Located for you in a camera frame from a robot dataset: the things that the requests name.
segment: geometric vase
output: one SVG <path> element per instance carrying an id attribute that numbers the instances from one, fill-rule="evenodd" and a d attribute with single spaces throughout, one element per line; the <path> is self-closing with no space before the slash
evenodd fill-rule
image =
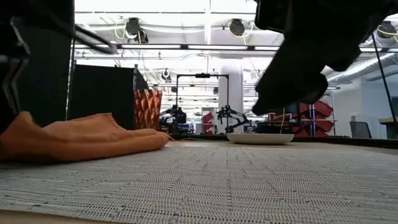
<path id="1" fill-rule="evenodd" d="M 159 128 L 162 92 L 159 90 L 134 90 L 136 129 Z"/>

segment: white bowl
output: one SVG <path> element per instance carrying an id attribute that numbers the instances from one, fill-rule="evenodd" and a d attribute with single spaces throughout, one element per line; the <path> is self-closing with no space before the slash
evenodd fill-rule
<path id="1" fill-rule="evenodd" d="M 227 134 L 226 137 L 240 144 L 286 144 L 293 140 L 294 134 Z"/>

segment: orange cloth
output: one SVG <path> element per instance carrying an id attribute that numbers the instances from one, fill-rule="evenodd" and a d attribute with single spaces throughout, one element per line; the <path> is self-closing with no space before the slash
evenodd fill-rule
<path id="1" fill-rule="evenodd" d="M 153 129 L 129 131 L 111 114 L 58 121 L 44 128 L 21 112 L 0 136 L 0 160 L 72 162 L 154 151 L 169 141 Z"/>

